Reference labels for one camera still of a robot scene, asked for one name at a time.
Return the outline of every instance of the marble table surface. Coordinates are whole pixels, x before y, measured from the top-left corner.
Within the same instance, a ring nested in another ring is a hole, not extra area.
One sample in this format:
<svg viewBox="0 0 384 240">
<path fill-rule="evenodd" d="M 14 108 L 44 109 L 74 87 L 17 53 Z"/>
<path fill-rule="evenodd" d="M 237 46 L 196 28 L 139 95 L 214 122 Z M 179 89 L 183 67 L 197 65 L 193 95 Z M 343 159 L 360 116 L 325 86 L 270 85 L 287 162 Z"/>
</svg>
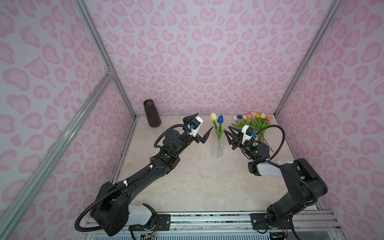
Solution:
<svg viewBox="0 0 384 240">
<path fill-rule="evenodd" d="M 170 126 L 182 123 L 183 117 L 161 116 L 162 124 L 156 128 L 148 125 L 145 116 L 140 117 L 119 180 L 145 167 L 149 158 L 159 151 L 153 147 L 154 141 Z M 204 123 L 199 134 L 203 136 L 213 124 L 209 115 L 200 117 Z M 232 122 L 232 115 L 224 115 L 223 127 Z M 272 124 L 277 124 L 274 117 Z M 281 136 L 278 128 L 269 128 L 264 137 L 271 148 L 276 150 Z M 265 211 L 287 192 L 282 178 L 250 174 L 249 160 L 239 148 L 232 150 L 226 139 L 223 156 L 212 157 L 212 140 L 213 131 L 205 144 L 193 142 L 181 153 L 177 167 L 144 189 L 131 204 L 147 203 L 158 212 Z M 292 160 L 292 153 L 287 143 L 284 143 L 273 161 Z"/>
</svg>

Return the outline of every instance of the pink leopard print wallpaper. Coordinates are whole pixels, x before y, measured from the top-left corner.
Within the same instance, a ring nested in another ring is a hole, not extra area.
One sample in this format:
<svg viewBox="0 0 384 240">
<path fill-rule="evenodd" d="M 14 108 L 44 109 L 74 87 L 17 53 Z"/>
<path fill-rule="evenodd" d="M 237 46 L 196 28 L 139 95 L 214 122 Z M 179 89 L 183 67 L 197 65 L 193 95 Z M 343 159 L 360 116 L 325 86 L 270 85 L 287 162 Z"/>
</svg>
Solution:
<svg viewBox="0 0 384 240">
<path fill-rule="evenodd" d="M 346 0 L 279 123 L 348 240 L 383 239 L 384 1 Z"/>
<path fill-rule="evenodd" d="M 9 240 L 78 239 L 74 221 L 109 181 L 130 123 L 110 83 Z"/>
<path fill-rule="evenodd" d="M 272 113 L 331 0 L 86 0 L 136 114 Z"/>
<path fill-rule="evenodd" d="M 0 218 L 105 73 L 71 0 L 0 3 Z"/>
</svg>

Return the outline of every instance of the black cylindrical vase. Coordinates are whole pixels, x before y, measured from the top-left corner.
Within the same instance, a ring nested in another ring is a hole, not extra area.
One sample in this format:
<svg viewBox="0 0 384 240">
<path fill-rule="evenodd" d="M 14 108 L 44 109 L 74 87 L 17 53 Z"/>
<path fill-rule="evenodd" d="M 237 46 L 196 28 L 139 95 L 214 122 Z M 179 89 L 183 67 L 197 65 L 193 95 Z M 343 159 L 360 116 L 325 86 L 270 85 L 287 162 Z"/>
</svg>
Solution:
<svg viewBox="0 0 384 240">
<path fill-rule="evenodd" d="M 153 100 L 148 99 L 144 101 L 144 110 L 145 110 L 145 114 L 147 115 L 149 126 L 151 127 L 160 126 L 161 119 Z"/>
</svg>

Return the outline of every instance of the glass vase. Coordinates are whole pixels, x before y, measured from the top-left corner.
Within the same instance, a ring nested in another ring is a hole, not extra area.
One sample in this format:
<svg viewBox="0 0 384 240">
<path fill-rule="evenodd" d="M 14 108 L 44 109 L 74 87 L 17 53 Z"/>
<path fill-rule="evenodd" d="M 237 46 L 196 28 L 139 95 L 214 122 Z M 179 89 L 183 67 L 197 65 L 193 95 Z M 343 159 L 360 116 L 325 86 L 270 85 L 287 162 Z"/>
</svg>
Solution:
<svg viewBox="0 0 384 240">
<path fill-rule="evenodd" d="M 214 134 L 214 139 L 212 141 L 211 145 L 211 155 L 212 157 L 219 158 L 223 156 L 224 153 L 224 144 L 225 144 L 225 137 L 223 137 L 224 134 L 221 136 L 221 139 L 219 139 L 216 135 Z"/>
</svg>

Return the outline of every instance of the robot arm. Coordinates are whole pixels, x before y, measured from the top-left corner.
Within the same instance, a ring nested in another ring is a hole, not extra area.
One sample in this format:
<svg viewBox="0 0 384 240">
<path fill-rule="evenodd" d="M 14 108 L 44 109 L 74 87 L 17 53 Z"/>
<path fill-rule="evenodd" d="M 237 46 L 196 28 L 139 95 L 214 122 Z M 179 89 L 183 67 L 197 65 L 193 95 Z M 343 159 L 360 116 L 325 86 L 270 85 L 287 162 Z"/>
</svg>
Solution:
<svg viewBox="0 0 384 240">
<path fill-rule="evenodd" d="M 149 159 L 150 163 L 146 167 L 123 181 L 103 184 L 96 201 L 77 218 L 75 229 L 80 232 L 103 229 L 109 236 L 113 236 L 124 226 L 144 225 L 147 229 L 153 228 L 157 212 L 147 204 L 130 206 L 130 203 L 152 182 L 172 171 L 180 161 L 179 154 L 193 141 L 206 142 L 212 128 L 200 137 L 198 131 L 203 120 L 197 115 L 185 117 L 184 124 L 174 125 L 159 136 L 154 147 L 160 148 L 160 151 Z M 182 127 L 184 132 L 180 134 L 174 130 L 176 127 Z M 163 146 L 157 145 L 163 137 Z M 84 228 L 79 225 L 88 211 L 91 211 L 90 216 L 99 227 Z"/>
<path fill-rule="evenodd" d="M 248 170 L 251 174 L 284 178 L 288 192 L 267 208 L 265 216 L 269 227 L 278 228 L 296 213 L 315 204 L 317 198 L 326 194 L 328 189 L 321 177 L 303 158 L 282 165 L 270 161 L 281 149 L 285 134 L 278 125 L 269 125 L 266 128 L 268 127 L 278 127 L 283 133 L 280 147 L 271 157 L 269 147 L 255 140 L 258 133 L 255 133 L 250 126 L 245 125 L 242 130 L 229 126 L 230 131 L 225 131 L 225 135 L 229 144 L 232 145 L 232 149 L 239 147 L 242 153 L 251 160 L 248 163 Z"/>
</svg>

